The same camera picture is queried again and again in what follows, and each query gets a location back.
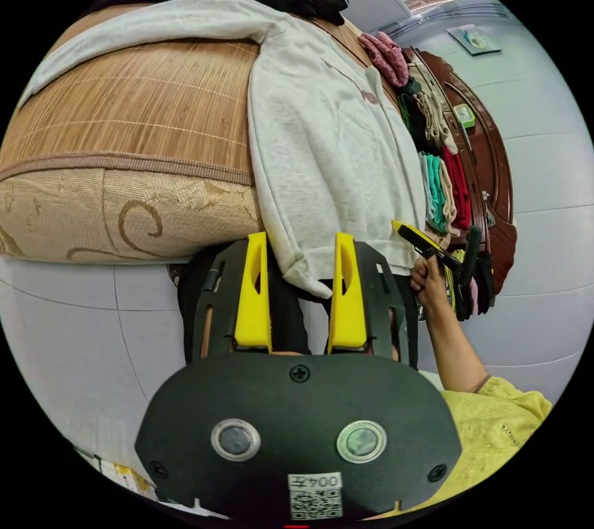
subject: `beige mattress edge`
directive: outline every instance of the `beige mattress edge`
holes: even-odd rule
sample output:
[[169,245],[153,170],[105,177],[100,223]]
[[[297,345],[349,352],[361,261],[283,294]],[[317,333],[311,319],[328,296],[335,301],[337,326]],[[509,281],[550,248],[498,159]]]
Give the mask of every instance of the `beige mattress edge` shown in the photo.
[[175,262],[263,230],[249,185],[105,168],[37,171],[0,182],[0,255],[19,259]]

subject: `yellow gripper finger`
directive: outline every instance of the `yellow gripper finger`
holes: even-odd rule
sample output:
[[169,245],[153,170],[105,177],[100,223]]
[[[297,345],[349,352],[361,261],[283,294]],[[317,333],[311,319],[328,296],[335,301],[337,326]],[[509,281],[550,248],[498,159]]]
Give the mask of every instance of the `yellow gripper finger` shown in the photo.
[[248,236],[235,341],[241,348],[268,348],[269,352],[272,351],[266,232]]
[[366,343],[363,291],[357,266],[355,239],[350,234],[339,232],[336,235],[334,253],[334,290],[328,354],[337,348],[359,350],[364,348]]

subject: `folded clothes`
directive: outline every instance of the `folded clothes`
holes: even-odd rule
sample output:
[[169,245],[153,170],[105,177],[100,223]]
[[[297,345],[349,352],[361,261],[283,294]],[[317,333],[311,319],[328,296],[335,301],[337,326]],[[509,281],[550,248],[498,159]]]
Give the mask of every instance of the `folded clothes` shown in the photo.
[[439,232],[446,232],[446,218],[444,216],[446,198],[444,197],[439,180],[439,158],[427,155],[425,159],[427,160],[429,188],[431,190],[431,202],[433,204],[433,217],[429,223]]
[[406,125],[410,136],[413,138],[417,152],[439,154],[439,150],[429,143],[425,132],[427,130],[427,119],[419,109],[414,95],[421,91],[421,84],[412,75],[408,76],[408,82],[404,88],[398,90],[396,97],[402,120]]
[[458,154],[452,155],[445,145],[441,147],[441,159],[445,162],[447,173],[450,175],[456,206],[457,214],[452,224],[454,228],[467,230],[472,222],[472,206],[462,161]]
[[439,179],[441,181],[441,188],[444,191],[445,205],[444,205],[444,216],[445,216],[445,229],[452,236],[456,238],[460,236],[460,230],[454,228],[452,224],[458,215],[456,211],[456,205],[454,202],[454,192],[452,190],[452,181],[450,175],[447,173],[446,163],[443,160],[439,160]]
[[429,142],[437,148],[445,145],[452,154],[457,154],[458,148],[444,117],[443,107],[437,93],[434,90],[431,93],[420,91],[414,95],[414,98],[427,120],[425,135]]
[[361,46],[367,51],[374,67],[394,88],[403,88],[408,82],[407,60],[402,49],[390,36],[379,32],[377,38],[371,34],[359,36]]
[[427,204],[427,221],[432,221],[435,217],[435,206],[431,196],[431,186],[429,185],[429,170],[427,158],[424,152],[419,153],[419,162],[421,164],[421,174],[423,175],[423,186],[425,188],[425,199]]

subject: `green object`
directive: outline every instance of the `green object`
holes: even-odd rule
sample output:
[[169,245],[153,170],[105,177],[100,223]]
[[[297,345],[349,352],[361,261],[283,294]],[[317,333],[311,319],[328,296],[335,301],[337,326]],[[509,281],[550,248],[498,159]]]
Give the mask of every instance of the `green object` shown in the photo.
[[458,104],[454,107],[454,112],[465,129],[475,126],[475,114],[467,104]]
[[398,101],[398,106],[400,108],[400,115],[402,117],[404,125],[410,132],[410,115],[408,114],[408,108],[407,108],[406,104],[404,103],[404,100],[402,100],[401,95],[397,96],[396,100]]

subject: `screw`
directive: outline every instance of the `screw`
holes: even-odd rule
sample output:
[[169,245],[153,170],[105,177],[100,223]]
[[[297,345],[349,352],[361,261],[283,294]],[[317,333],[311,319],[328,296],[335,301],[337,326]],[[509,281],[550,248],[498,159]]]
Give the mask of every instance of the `screw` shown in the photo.
[[441,478],[443,478],[443,476],[446,474],[446,469],[447,467],[443,464],[441,465],[436,465],[430,472],[429,475],[427,476],[427,479],[433,484],[436,481],[441,480]]
[[289,377],[295,382],[305,382],[309,379],[309,368],[302,364],[297,364],[289,370]]
[[166,480],[167,476],[169,475],[167,467],[164,466],[164,464],[159,463],[159,461],[151,461],[148,464],[148,470],[151,472],[151,475],[154,475],[160,480]]

